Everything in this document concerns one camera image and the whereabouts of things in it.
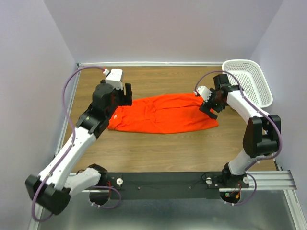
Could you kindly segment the orange t-shirt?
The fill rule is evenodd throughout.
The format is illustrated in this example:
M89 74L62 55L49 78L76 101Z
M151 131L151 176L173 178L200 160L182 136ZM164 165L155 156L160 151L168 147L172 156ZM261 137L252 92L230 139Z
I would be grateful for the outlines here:
M199 107L202 98L192 93L166 94L136 99L131 106L120 106L107 129L149 134L175 134L219 126Z

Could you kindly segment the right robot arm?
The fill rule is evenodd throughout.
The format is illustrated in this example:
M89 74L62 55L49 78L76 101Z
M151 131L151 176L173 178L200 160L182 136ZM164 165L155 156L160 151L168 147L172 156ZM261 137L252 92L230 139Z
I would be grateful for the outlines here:
M208 172L205 175L208 187L231 188L242 182L247 171L256 163L279 155L283 145L281 118L255 105L233 74L221 70L215 73L214 88L199 84L194 88L195 95L203 99L200 111L209 118L217 119L217 113L230 106L247 124L240 153L220 173Z

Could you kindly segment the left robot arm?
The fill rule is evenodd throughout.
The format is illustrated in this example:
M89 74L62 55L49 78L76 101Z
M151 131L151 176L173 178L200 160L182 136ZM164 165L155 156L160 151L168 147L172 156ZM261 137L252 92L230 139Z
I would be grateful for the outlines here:
M53 215L60 214L71 197L88 187L102 189L107 171L96 164L69 178L70 172L84 152L109 126L119 106L132 105L131 84L102 80L92 94L92 102L80 115L70 139L52 162L39 173L29 175L25 186L32 204L39 204Z

